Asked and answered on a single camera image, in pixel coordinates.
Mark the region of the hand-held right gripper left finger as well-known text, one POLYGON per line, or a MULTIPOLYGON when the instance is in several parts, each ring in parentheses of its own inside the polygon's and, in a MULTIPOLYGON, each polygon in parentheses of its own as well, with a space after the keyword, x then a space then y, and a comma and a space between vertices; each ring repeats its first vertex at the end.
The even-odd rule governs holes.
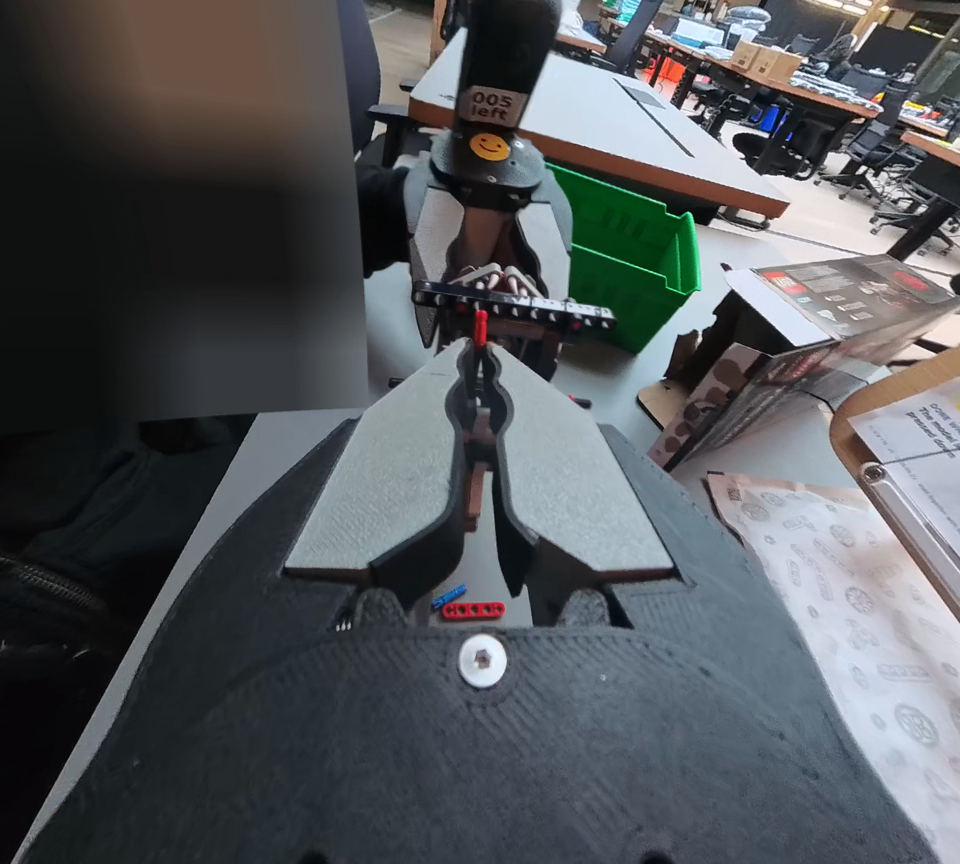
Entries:
POLYGON ((470 342, 452 343, 356 423, 286 574, 390 591, 410 609, 457 568, 465 536, 470 342))

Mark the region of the grey red toy brick model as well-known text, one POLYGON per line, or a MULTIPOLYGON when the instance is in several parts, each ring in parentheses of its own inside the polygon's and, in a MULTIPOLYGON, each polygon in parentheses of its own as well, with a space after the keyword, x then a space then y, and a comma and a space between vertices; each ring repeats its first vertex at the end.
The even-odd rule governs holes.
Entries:
MULTIPOLYGON (((515 269, 508 268, 505 271, 500 270, 498 265, 487 265, 481 269, 469 270, 459 276, 456 276, 452 282, 489 291, 503 292, 511 294, 509 280, 516 279, 518 285, 522 285, 522 274, 515 269)), ((521 296, 537 297, 534 292, 530 294, 520 294, 521 296)), ((427 311, 427 317, 437 317, 433 311, 427 311)), ((463 436, 473 429, 474 420, 477 414, 476 392, 483 390, 483 385, 477 385, 476 378, 486 376, 486 346, 489 344, 499 345, 519 360, 531 371, 550 383, 547 369, 544 367, 546 361, 547 341, 546 333, 554 330, 547 330, 540 327, 530 327, 509 322, 494 320, 487 322, 487 340, 486 345, 477 349, 474 347, 473 326, 469 326, 466 321, 452 319, 453 338, 449 341, 449 346, 461 339, 467 339, 469 342, 469 383, 466 392, 466 405, 464 409, 463 436)))

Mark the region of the long black toy beam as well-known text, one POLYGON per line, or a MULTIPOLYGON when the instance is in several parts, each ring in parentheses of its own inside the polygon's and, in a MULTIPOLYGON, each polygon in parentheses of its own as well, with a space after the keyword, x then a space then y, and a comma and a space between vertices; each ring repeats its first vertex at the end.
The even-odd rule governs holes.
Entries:
POLYGON ((489 323, 516 324, 555 330, 562 335, 607 332, 618 326, 618 318, 607 307, 573 300, 559 300, 479 289, 463 284, 418 280, 413 283, 414 306, 474 325, 474 314, 486 313, 489 323))

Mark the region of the person's left forearm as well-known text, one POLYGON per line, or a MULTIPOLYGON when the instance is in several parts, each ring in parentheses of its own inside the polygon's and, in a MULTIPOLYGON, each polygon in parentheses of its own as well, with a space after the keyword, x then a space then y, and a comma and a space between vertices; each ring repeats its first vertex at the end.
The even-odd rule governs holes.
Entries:
POLYGON ((396 263, 409 263, 404 186, 409 168, 354 165, 364 279, 396 263))

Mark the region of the cardboard toy set box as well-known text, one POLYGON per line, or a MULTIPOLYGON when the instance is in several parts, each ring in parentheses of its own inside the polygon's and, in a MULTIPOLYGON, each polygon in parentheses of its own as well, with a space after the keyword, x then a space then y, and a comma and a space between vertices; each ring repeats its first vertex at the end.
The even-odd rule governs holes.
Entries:
POLYGON ((785 401, 829 405, 958 311, 958 295, 887 254, 729 270, 712 323, 679 335, 663 378, 637 395, 661 430, 666 473, 723 448, 785 401))

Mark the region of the green plastic bin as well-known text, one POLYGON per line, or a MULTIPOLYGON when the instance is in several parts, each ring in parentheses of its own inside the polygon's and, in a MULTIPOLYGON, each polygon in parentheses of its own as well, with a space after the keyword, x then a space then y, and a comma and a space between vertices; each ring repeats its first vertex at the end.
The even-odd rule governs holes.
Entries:
POLYGON ((663 202, 550 164, 572 212, 569 294, 609 309, 606 341, 640 354, 702 288, 697 223, 663 202))

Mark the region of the grey desk wood edge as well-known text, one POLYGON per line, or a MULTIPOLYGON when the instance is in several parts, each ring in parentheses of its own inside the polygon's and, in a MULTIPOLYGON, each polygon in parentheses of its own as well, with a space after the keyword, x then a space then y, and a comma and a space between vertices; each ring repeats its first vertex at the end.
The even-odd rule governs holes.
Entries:
POLYGON ((722 208, 761 218, 790 200, 735 152, 646 83, 551 53, 519 126, 546 160, 690 212, 709 224, 722 208))

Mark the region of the black office chair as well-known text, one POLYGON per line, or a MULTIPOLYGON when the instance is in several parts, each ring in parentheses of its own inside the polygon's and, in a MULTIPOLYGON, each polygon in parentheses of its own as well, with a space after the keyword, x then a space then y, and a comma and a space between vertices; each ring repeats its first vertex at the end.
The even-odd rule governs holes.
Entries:
POLYGON ((616 41, 606 50, 606 63, 616 74, 634 77, 644 37, 664 0, 640 0, 616 41))

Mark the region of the dark office chair back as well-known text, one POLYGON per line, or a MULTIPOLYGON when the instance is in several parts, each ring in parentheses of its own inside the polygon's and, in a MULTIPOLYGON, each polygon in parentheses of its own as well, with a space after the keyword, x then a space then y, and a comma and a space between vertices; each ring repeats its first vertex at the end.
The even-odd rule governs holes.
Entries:
POLYGON ((336 4, 352 149, 357 155, 374 135, 376 122, 368 111, 380 101, 381 71, 364 0, 336 0, 336 4))

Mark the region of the person's black jacket torso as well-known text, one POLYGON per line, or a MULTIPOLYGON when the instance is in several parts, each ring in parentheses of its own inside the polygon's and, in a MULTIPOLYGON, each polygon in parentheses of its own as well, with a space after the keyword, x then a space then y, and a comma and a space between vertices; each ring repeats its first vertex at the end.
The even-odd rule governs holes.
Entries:
POLYGON ((2 861, 27 833, 255 419, 2 436, 2 861))

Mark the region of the patterned paper bag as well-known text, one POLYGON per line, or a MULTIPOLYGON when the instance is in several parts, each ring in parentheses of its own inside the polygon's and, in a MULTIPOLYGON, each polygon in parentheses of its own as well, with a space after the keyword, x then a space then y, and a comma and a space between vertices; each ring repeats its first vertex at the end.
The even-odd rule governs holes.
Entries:
POLYGON ((959 861, 959 625, 863 492, 705 479, 853 737, 941 862, 959 861))

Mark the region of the long work table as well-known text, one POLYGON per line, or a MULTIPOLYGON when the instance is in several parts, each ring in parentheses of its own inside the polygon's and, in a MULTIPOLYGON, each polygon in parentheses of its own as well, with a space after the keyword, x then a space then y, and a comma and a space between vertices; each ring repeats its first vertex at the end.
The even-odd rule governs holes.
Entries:
POLYGON ((660 77, 666 60, 683 66, 683 75, 677 83, 671 103, 680 108, 692 90, 698 76, 717 77, 719 83, 733 92, 764 89, 774 92, 792 102, 801 102, 807 108, 828 108, 852 115, 855 119, 871 120, 879 116, 880 111, 870 102, 842 100, 817 89, 799 87, 789 81, 763 77, 753 71, 744 71, 728 61, 719 61, 708 54, 695 50, 682 43, 675 43, 669 37, 658 32, 648 31, 643 37, 643 46, 652 55, 658 55, 660 62, 654 66, 651 84, 660 77))

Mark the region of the clear acrylic holder bar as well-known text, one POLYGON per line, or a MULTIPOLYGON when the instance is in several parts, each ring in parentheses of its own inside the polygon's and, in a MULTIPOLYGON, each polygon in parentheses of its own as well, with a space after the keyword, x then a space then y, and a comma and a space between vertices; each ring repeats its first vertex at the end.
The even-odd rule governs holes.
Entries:
POLYGON ((867 462, 859 469, 858 483, 943 600, 958 605, 958 551, 912 501, 891 468, 890 464, 867 462))

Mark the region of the instruction sheet on clipboard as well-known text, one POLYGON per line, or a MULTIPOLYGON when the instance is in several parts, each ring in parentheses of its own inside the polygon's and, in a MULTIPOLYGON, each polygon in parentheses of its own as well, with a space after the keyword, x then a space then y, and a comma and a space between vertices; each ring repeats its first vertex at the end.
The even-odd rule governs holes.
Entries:
MULTIPOLYGON (((867 446, 851 426, 851 419, 943 385, 954 378, 958 379, 958 361, 957 347, 945 350, 932 358, 865 386, 848 397, 833 414, 829 425, 830 445, 861 491, 865 493, 858 483, 859 470, 863 465, 873 461, 867 446)), ((952 613, 957 617, 958 605, 944 602, 950 606, 952 613)))

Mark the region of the printed instruction sheet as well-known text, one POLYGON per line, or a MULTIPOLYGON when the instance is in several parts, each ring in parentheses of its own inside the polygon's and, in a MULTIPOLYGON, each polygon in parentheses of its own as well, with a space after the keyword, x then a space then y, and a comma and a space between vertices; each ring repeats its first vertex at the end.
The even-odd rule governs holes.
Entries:
POLYGON ((959 384, 946 383, 850 420, 901 495, 958 549, 959 384))

